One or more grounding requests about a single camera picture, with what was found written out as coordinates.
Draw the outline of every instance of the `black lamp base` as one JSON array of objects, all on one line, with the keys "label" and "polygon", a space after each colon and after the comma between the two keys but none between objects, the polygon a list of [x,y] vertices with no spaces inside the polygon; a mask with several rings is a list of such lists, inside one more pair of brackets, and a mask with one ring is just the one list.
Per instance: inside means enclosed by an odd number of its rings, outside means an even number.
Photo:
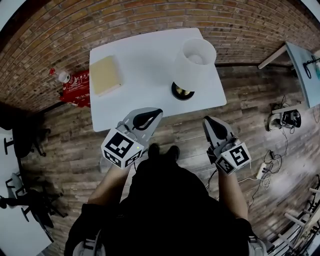
[{"label": "black lamp base", "polygon": [[174,97],[176,97],[180,101],[189,100],[194,94],[194,91],[188,91],[180,88],[175,82],[171,85],[171,91]]}]

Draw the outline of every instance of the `shoe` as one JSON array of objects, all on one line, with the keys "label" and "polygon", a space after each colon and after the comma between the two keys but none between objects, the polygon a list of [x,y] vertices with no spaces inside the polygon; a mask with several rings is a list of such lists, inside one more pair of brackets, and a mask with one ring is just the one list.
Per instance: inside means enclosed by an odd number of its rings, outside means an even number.
[{"label": "shoe", "polygon": [[158,156],[160,156],[160,147],[156,143],[153,143],[148,149],[148,157],[157,158]]},{"label": "shoe", "polygon": [[174,146],[170,147],[170,149],[168,150],[168,152],[165,155],[168,156],[170,159],[173,159],[176,162],[180,156],[180,149],[176,145],[174,145]]},{"label": "shoe", "polygon": [[0,195],[0,208],[2,209],[6,209],[7,208],[7,204],[4,200],[4,198]]}]

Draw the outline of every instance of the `electrical outlet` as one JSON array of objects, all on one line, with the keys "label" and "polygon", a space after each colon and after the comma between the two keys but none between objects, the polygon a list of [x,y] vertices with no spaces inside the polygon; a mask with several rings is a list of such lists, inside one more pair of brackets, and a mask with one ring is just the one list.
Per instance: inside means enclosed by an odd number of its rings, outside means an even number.
[{"label": "electrical outlet", "polygon": [[264,174],[265,174],[264,168],[266,168],[266,167],[267,167],[267,165],[264,162],[260,165],[259,171],[255,176],[258,180],[261,180],[262,177],[264,176]]}]

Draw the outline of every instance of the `white lampshade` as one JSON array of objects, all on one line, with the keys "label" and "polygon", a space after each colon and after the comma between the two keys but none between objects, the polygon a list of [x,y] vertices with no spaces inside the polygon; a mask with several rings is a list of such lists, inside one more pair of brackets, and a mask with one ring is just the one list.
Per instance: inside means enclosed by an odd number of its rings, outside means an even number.
[{"label": "white lampshade", "polygon": [[200,38],[185,41],[173,64],[173,81],[186,91],[194,92],[208,83],[215,66],[217,52],[213,45]]}]

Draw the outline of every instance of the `red box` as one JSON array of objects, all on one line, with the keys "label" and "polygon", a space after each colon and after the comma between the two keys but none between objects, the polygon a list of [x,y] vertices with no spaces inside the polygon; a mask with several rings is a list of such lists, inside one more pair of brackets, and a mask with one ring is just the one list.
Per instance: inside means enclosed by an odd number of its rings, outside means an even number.
[{"label": "red box", "polygon": [[78,72],[72,76],[75,82],[63,84],[63,93],[60,100],[80,108],[84,106],[90,108],[89,69]]}]

